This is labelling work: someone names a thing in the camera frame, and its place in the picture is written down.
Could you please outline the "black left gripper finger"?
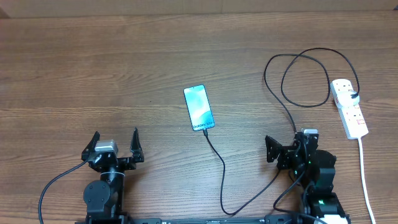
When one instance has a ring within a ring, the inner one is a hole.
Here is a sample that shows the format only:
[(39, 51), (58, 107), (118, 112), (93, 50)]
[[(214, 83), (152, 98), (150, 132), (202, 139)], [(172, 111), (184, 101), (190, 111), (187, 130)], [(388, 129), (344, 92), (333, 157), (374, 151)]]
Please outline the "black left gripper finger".
[(82, 151), (82, 156), (89, 156), (92, 152), (95, 151), (95, 146), (96, 143), (100, 140), (100, 133), (96, 131), (91, 139), (91, 141), (88, 143), (88, 145), (84, 148)]
[(144, 153), (139, 142), (139, 132), (137, 128), (134, 128), (131, 139), (130, 151), (132, 153), (132, 159), (135, 163), (144, 162)]

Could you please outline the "blue smartphone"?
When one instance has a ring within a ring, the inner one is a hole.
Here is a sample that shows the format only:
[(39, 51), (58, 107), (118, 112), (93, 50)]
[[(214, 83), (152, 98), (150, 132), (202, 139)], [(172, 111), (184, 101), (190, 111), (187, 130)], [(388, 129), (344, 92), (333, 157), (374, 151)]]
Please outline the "blue smartphone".
[(194, 131), (213, 128), (215, 121), (204, 85), (197, 85), (183, 90), (188, 114)]

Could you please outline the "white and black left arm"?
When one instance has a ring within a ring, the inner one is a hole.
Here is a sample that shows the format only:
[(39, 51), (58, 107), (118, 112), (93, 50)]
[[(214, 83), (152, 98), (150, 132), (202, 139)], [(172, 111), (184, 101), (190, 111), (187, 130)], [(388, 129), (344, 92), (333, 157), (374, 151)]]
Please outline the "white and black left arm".
[(101, 140), (95, 132), (89, 144), (82, 151), (81, 159), (100, 173), (98, 180), (90, 182), (84, 189), (86, 203), (85, 223), (133, 223), (124, 205), (125, 171), (135, 170), (138, 163), (144, 162), (144, 153), (139, 142), (139, 132), (135, 128), (129, 157), (118, 157), (118, 146), (114, 140)]

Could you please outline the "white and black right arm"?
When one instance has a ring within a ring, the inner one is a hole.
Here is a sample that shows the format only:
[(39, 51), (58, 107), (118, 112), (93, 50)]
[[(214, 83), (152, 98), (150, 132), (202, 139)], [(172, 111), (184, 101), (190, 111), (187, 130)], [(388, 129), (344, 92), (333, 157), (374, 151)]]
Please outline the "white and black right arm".
[[(282, 214), (266, 215), (266, 223), (351, 223), (333, 192), (336, 156), (320, 150), (318, 140), (316, 129), (302, 129), (295, 133), (291, 146), (283, 146), (274, 138), (266, 136), (267, 162), (277, 160), (279, 171), (291, 170), (294, 173), (292, 186), (273, 204), (274, 210)], [(277, 202), (297, 184), (303, 188), (300, 210), (295, 212), (277, 208)]]

